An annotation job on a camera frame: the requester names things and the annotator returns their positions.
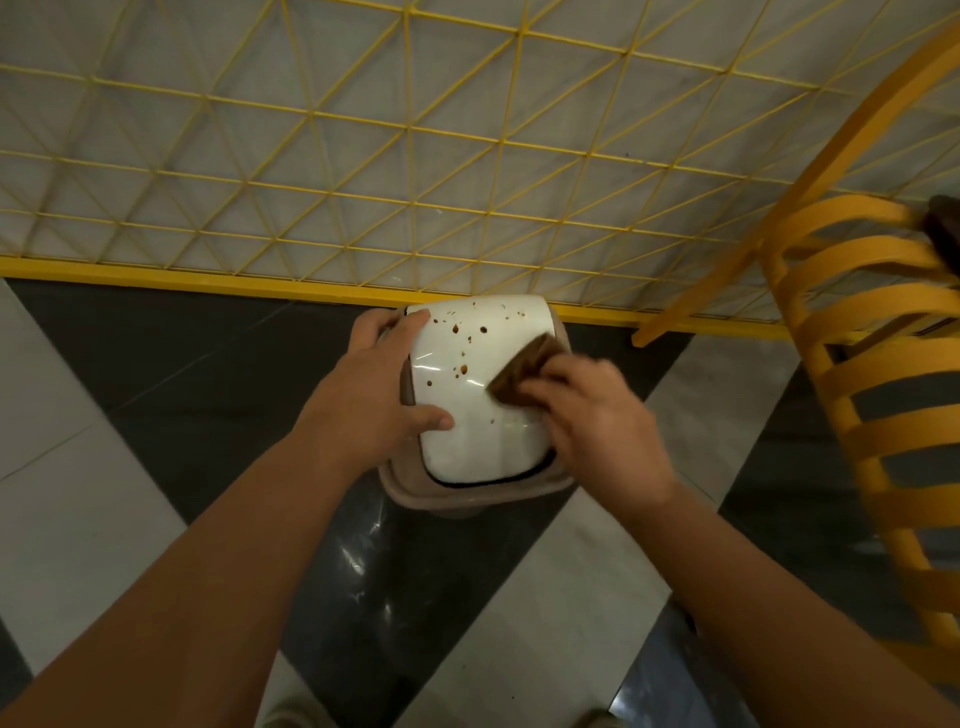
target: person's right arm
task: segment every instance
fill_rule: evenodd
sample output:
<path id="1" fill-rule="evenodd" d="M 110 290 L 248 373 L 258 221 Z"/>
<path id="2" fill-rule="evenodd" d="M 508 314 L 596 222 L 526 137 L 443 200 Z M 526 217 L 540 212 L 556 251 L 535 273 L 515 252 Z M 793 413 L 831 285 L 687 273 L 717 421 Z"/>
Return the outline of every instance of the person's right arm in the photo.
<path id="1" fill-rule="evenodd" d="M 521 389 L 561 460 L 623 524 L 764 725 L 957 726 L 960 710 L 677 484 L 657 427 L 608 361 L 555 356 Z"/>

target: white lid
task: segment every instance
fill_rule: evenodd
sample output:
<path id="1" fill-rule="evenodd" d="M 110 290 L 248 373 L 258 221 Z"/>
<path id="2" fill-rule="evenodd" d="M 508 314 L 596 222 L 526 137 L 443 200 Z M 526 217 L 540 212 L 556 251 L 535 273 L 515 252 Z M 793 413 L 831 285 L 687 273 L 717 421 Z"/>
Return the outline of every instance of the white lid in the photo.
<path id="1" fill-rule="evenodd" d="M 477 296 L 423 305 L 430 321 L 410 352 L 417 404 L 443 407 L 452 430 L 420 436 L 423 464 L 442 483 L 483 483 L 522 475 L 550 449 L 540 412 L 505 407 L 490 381 L 531 339 L 555 333 L 540 296 Z"/>

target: tiled floor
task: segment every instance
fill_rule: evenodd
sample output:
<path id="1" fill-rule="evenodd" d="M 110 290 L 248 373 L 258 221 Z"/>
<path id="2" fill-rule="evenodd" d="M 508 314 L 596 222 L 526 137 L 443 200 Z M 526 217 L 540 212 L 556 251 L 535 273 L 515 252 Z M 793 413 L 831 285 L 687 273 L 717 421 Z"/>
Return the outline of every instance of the tiled floor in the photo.
<path id="1" fill-rule="evenodd" d="M 358 312 L 12 288 L 0 287 L 4 331 L 20 342 L 0 352 L 0 427 L 17 438 L 0 447 L 3 700 L 286 431 Z M 569 333 L 647 398 L 689 487 L 716 506 L 732 487 L 723 512 L 762 547 L 870 628 L 909 631 L 896 590 L 871 574 L 881 559 L 804 378 L 783 393 L 789 345 L 673 334 L 635 350 L 624 329 Z M 831 573 L 837 549 L 854 560 Z M 847 568 L 867 572 L 879 605 L 844 597 Z M 611 703 L 637 726 L 749 724 L 735 695 L 732 712 L 712 712 L 704 660 L 676 613 L 661 612 L 667 597 L 582 492 L 449 521 L 396 507 L 368 473 L 301 585 L 265 702 L 309 686 L 342 726 L 563 726 Z"/>

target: yellow wire mesh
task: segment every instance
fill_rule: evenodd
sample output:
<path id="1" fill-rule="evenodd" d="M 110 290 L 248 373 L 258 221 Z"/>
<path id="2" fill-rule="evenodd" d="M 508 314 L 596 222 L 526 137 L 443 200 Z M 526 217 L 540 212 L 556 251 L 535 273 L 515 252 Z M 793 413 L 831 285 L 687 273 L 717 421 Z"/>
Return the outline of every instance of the yellow wire mesh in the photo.
<path id="1" fill-rule="evenodd" d="M 632 310 L 696 282 L 960 16 L 908 0 L 6 7 L 0 255 Z M 956 80 L 837 191 L 920 201 L 956 180 Z M 757 276 L 707 314 L 779 318 Z"/>

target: person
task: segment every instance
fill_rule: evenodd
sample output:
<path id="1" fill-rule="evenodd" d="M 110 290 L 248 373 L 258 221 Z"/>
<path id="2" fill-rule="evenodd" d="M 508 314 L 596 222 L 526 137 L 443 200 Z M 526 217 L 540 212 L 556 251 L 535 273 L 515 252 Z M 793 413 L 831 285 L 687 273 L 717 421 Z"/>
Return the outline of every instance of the person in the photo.
<path id="1" fill-rule="evenodd" d="M 455 426 L 439 407 L 400 404 L 401 367 L 429 318 L 362 314 L 290 433 L 0 728 L 252 725 L 294 591 L 347 488 L 405 438 Z M 613 364 L 558 355 L 521 386 L 545 407 L 565 465 L 725 655 L 761 724 L 960 725 L 949 701 L 678 485 L 653 416 Z"/>

